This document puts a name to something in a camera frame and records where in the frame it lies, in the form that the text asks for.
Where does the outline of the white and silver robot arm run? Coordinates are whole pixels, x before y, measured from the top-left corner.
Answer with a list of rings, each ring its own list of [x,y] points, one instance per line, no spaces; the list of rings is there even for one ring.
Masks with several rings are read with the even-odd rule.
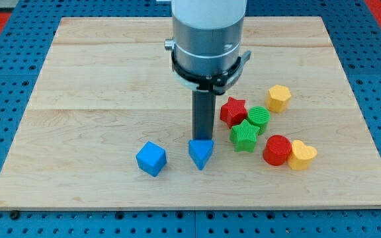
[[[173,36],[165,49],[194,75],[219,75],[237,61],[246,0],[172,0]]]

